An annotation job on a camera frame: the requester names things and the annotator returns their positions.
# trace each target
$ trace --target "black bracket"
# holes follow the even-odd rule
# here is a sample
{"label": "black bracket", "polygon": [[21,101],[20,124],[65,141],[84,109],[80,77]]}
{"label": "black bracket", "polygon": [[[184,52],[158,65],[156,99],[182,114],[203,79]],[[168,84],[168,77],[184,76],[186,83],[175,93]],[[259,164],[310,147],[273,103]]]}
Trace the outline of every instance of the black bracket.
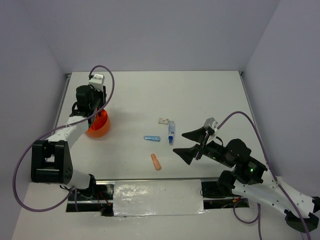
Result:
{"label": "black bracket", "polygon": [[[47,161],[54,156],[54,162]],[[73,174],[67,141],[48,142],[37,140],[32,145],[31,180],[34,183],[67,185]]]}
{"label": "black bracket", "polygon": [[[76,88],[75,96],[76,102],[72,106],[70,117],[89,117],[106,103],[106,86],[103,86],[103,91],[98,91],[92,85],[82,85]],[[94,121],[94,117],[88,120],[89,128]]]}
{"label": "black bracket", "polygon": [[[291,211],[285,210],[284,213],[285,216],[285,222],[288,224],[291,228],[301,232],[306,233],[306,230],[300,220],[299,217],[296,217]],[[303,218],[304,222],[308,228],[308,231],[311,232],[315,230],[318,227],[319,218],[316,215],[313,215],[312,213],[309,213],[309,218]]]}

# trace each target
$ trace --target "metal strip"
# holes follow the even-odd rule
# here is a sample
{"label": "metal strip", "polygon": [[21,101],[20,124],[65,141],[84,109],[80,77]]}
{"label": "metal strip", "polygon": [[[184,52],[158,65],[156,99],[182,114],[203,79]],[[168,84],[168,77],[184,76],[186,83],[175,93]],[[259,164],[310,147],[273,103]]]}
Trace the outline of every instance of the metal strip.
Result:
{"label": "metal strip", "polygon": [[240,75],[242,87],[243,87],[243,90],[244,90],[244,93],[245,93],[246,101],[248,102],[248,105],[249,105],[249,109],[250,109],[250,112],[251,112],[251,115],[252,115],[253,123],[254,123],[254,125],[255,125],[258,133],[259,133],[259,136],[261,136],[261,134],[260,134],[260,132],[259,132],[258,125],[257,125],[256,118],[255,118],[255,114],[254,114],[254,111],[253,111],[253,109],[252,109],[252,106],[251,106],[249,97],[248,97],[248,92],[247,92],[247,89],[246,89],[246,85],[245,85],[245,82],[244,82],[244,78],[242,77],[243,73],[244,73],[243,71],[239,71],[239,75]]}
{"label": "metal strip", "polygon": [[[224,198],[207,198],[207,197],[204,197],[203,201],[227,200],[227,199],[233,200],[233,199],[238,199],[238,197],[236,197],[236,198],[233,197],[233,196],[226,196]],[[111,200],[111,199],[110,200],[108,199],[108,202],[112,204],[114,201]],[[98,200],[77,200],[76,203],[77,204],[97,204]],[[68,200],[68,204],[75,204],[75,201],[69,201]]]}
{"label": "metal strip", "polygon": [[66,75],[66,80],[65,80],[65,84],[64,84],[64,88],[63,88],[63,92],[62,92],[62,98],[61,98],[61,101],[60,101],[60,104],[59,104],[59,107],[58,107],[58,112],[57,112],[57,114],[55,116],[53,128],[56,128],[58,126],[58,121],[59,121],[59,118],[60,118],[60,113],[61,113],[61,110],[62,110],[62,106],[63,106],[64,101],[65,101],[65,97],[66,97],[67,89],[68,89],[68,86],[69,86],[70,78],[71,78],[71,73]]}
{"label": "metal strip", "polygon": [[115,184],[115,182],[136,182],[136,181],[181,181],[181,180],[200,180],[201,182],[218,181],[218,177],[186,177],[186,178],[143,178],[143,179],[98,179],[97,185]]}

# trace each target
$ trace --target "blue cap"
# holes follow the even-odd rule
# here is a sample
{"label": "blue cap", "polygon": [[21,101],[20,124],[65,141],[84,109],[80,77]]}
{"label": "blue cap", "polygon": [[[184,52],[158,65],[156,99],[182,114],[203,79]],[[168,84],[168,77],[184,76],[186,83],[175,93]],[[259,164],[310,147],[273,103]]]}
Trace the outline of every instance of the blue cap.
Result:
{"label": "blue cap", "polygon": [[169,144],[172,144],[173,141],[174,141],[174,137],[173,136],[169,136],[168,138],[169,138]]}

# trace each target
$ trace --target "blue marker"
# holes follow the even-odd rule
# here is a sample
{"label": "blue marker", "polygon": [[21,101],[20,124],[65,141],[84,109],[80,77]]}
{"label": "blue marker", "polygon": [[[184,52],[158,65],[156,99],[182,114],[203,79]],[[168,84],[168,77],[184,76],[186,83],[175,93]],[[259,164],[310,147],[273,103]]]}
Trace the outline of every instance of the blue marker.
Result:
{"label": "blue marker", "polygon": [[169,144],[170,145],[174,144],[174,136],[175,136],[175,122],[174,121],[169,121],[168,139],[169,139]]}
{"label": "blue marker", "polygon": [[153,141],[153,142],[160,142],[159,136],[144,136],[144,140]]}

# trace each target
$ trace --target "wire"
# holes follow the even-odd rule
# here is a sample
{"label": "wire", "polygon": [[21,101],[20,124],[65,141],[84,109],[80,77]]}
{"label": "wire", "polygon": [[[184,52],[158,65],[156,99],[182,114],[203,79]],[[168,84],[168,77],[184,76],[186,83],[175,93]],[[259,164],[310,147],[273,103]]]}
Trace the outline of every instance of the wire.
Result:
{"label": "wire", "polygon": [[77,188],[75,187],[74,188],[74,206],[75,206],[75,210],[79,212],[78,205],[77,205],[77,194],[78,194],[78,191],[77,191]]}
{"label": "wire", "polygon": [[218,139],[218,140],[222,143],[222,145],[221,145],[221,146],[223,146],[223,145],[224,145],[224,142],[222,141],[222,139],[221,139],[220,137],[216,136],[215,138],[216,138],[216,139]]}
{"label": "wire", "polygon": [[[92,72],[96,69],[96,68],[104,68],[106,69],[110,76],[111,76],[111,80],[112,80],[112,89],[111,89],[111,92],[110,92],[110,95],[109,95],[109,98],[107,99],[107,101],[105,102],[105,104],[98,110],[98,111],[95,111],[93,114],[91,114],[90,116],[80,120],[80,121],[76,121],[76,122],[73,122],[73,123],[70,123],[68,124],[68,127],[69,126],[74,126],[74,125],[77,125],[77,124],[80,124],[80,123],[83,123],[91,118],[93,118],[96,114],[100,113],[106,106],[107,104],[110,102],[113,94],[114,94],[114,90],[115,90],[115,78],[114,78],[114,75],[113,73],[109,70],[109,68],[107,68],[106,66],[103,66],[103,65],[97,65],[97,66],[94,66],[92,68],[92,70],[90,71],[90,75],[92,74]],[[46,132],[45,134],[41,135],[40,137],[38,137],[36,140],[40,140],[42,138],[44,138],[45,136],[49,135],[50,133],[52,132],[55,132],[57,130],[60,130],[60,129],[64,129],[66,128],[67,126],[66,125],[62,125],[62,126],[58,126],[58,127],[55,127],[54,129]],[[32,207],[29,207],[27,205],[25,205],[21,199],[19,198],[18,196],[18,192],[17,192],[17,183],[16,183],[16,180],[17,180],[17,173],[18,173],[18,169],[21,165],[21,162],[22,160],[24,159],[24,157],[26,156],[27,152],[31,149],[33,143],[31,143],[27,148],[26,150],[22,153],[20,159],[18,160],[16,166],[15,166],[15,169],[14,169],[14,172],[13,172],[13,177],[12,177],[12,189],[13,189],[13,195],[14,195],[14,198],[15,200],[17,201],[17,203],[23,207],[24,209],[28,210],[28,211],[31,211],[31,212],[37,212],[37,213],[41,213],[41,212],[46,212],[46,211],[50,211],[52,209],[55,209],[57,208],[58,206],[60,206],[62,203],[64,203],[68,197],[72,194],[72,191],[75,189],[74,187],[72,187],[68,193],[68,195],[62,200],[60,201],[59,203],[57,203],[56,205],[52,206],[52,207],[48,207],[48,208],[44,208],[44,209],[35,209],[35,208],[32,208]]]}
{"label": "wire", "polygon": [[108,200],[104,197],[104,195],[103,195],[101,192],[100,192],[100,195],[101,195],[101,197],[105,200],[106,204],[107,204],[108,206],[111,206],[111,203],[108,202]]}
{"label": "wire", "polygon": [[61,189],[63,189],[63,190],[68,190],[68,191],[70,191],[70,188],[67,188],[66,186],[59,185],[59,187],[60,187]]}
{"label": "wire", "polygon": [[254,219],[254,220],[252,220],[252,221],[244,221],[244,220],[242,220],[240,217],[238,217],[238,215],[236,214],[236,207],[237,207],[237,205],[240,203],[240,202],[243,202],[243,201],[245,201],[245,199],[240,199],[239,201],[237,201],[235,204],[234,204],[234,206],[233,206],[233,214],[234,214],[234,216],[236,217],[236,219],[238,219],[240,222],[242,222],[242,223],[244,223],[244,224],[253,224],[253,223],[255,223],[257,220],[258,220],[258,218],[259,218],[259,211],[258,211],[258,215],[256,216],[256,218]]}
{"label": "wire", "polygon": [[261,205],[258,203],[258,233],[259,233],[259,239],[262,240],[261,235]]}
{"label": "wire", "polygon": [[[249,122],[251,123],[251,126],[252,126],[252,128],[253,128],[253,130],[254,130],[254,132],[255,132],[255,134],[256,134],[256,137],[258,138],[259,143],[260,143],[260,146],[261,146],[261,149],[262,149],[262,152],[263,152],[263,155],[264,155],[266,164],[269,166],[269,170],[270,170],[270,172],[271,172],[274,180],[277,182],[277,181],[278,181],[278,178],[277,178],[277,176],[275,175],[275,171],[274,171],[274,169],[272,168],[272,166],[271,166],[271,164],[270,164],[270,161],[269,161],[269,158],[268,158],[268,156],[267,156],[267,152],[266,152],[265,146],[264,146],[264,144],[262,143],[262,140],[261,140],[261,138],[260,138],[260,135],[259,135],[259,133],[258,133],[258,130],[257,130],[255,124],[253,123],[253,121],[250,119],[250,117],[249,117],[247,114],[245,114],[243,111],[235,111],[235,112],[231,113],[229,116],[227,116],[227,117],[225,118],[225,120],[223,120],[222,123],[217,127],[217,129],[220,129],[220,128],[221,128],[233,115],[235,115],[235,114],[242,114],[242,115],[245,116],[245,117],[249,120]],[[278,184],[278,186],[279,186],[279,188],[282,190],[282,192],[284,193],[284,195],[288,198],[288,200],[289,200],[290,203],[292,204],[294,210],[295,210],[295,211],[297,212],[297,214],[299,215],[299,218],[300,218],[300,220],[301,220],[301,222],[302,222],[302,225],[303,225],[303,228],[304,228],[304,230],[305,230],[306,236],[307,236],[308,240],[311,240],[311,236],[310,236],[309,229],[308,229],[308,227],[307,227],[307,224],[306,224],[306,222],[305,222],[305,220],[304,220],[301,212],[299,211],[299,209],[297,208],[297,206],[295,205],[295,203],[294,203],[294,201],[291,199],[291,197],[288,195],[288,193],[286,192],[286,190],[281,186],[281,184]]]}

